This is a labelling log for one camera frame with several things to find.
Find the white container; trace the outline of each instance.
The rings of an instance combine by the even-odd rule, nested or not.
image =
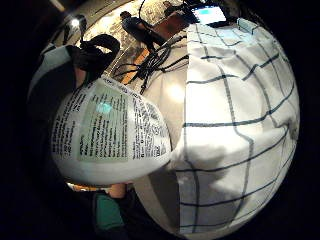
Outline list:
[[[164,119],[150,101],[106,77],[68,95],[51,132],[51,153],[72,183],[107,186],[162,167],[171,152]]]

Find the shirt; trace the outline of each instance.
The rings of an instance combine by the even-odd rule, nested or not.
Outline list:
[[[146,30],[142,30],[138,27],[140,23],[144,23],[147,27],[152,27],[149,23],[137,18],[137,17],[129,17],[122,21],[123,29],[129,33],[136,40],[142,42],[147,36],[148,32]]]

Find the light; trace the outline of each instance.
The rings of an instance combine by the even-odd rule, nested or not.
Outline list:
[[[50,2],[60,11],[64,12],[65,7],[58,0],[50,0]]]
[[[80,24],[79,20],[78,19],[72,19],[71,21],[71,26],[72,27],[78,27]]]
[[[172,85],[168,89],[169,96],[178,103],[184,102],[184,89],[179,85]]]
[[[110,18],[110,17],[101,18],[101,24],[103,27],[109,26],[111,24],[111,22],[112,22],[112,18]]]
[[[99,103],[97,105],[96,111],[101,114],[108,114],[112,107],[108,103]]]

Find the headphones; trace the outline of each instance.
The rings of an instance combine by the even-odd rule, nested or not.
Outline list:
[[[111,52],[104,53],[96,46],[107,48]],[[69,53],[76,67],[100,75],[115,59],[119,50],[119,41],[108,34],[100,34],[90,41],[81,41],[80,48],[69,46]]]

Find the person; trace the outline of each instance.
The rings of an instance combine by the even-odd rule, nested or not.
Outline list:
[[[164,1],[163,5],[166,7],[166,9],[163,11],[166,17],[169,17],[170,15],[178,14],[177,11],[180,9],[179,6],[173,6],[169,1]]]
[[[122,28],[137,41],[143,42],[149,52],[155,51],[154,43],[159,46],[165,43],[162,37],[153,32],[153,27],[149,23],[137,17],[132,17],[131,13],[127,11],[121,12],[120,17],[122,20]]]
[[[85,32],[87,28],[87,20],[86,17],[82,14],[77,14],[74,16],[74,19],[79,21],[79,30],[80,30],[80,42],[83,42],[83,33]],[[69,33],[71,30],[71,21],[69,21],[65,26],[64,26],[64,34],[63,34],[63,42],[62,45],[66,45],[68,40],[69,40]]]
[[[102,53],[96,46],[109,48],[111,52],[108,54],[111,55]],[[108,192],[99,190],[75,193],[67,187],[52,160],[48,132],[57,107],[67,94],[95,81],[101,75],[117,55],[120,43],[112,36],[101,34],[90,41],[83,41],[80,47],[55,47],[50,44],[42,53],[43,57],[29,87],[27,101],[28,154],[33,159],[29,163],[30,168],[32,166],[30,171],[37,176],[41,186],[50,192],[46,201],[52,203],[57,212],[66,215],[65,218],[70,222],[94,230],[99,239],[180,240],[151,219],[134,189],[127,187],[127,182],[112,184]],[[63,194],[65,198],[61,200],[55,192]],[[66,202],[73,203],[72,209],[76,209],[76,213],[68,214]],[[109,210],[113,211],[111,220]]]

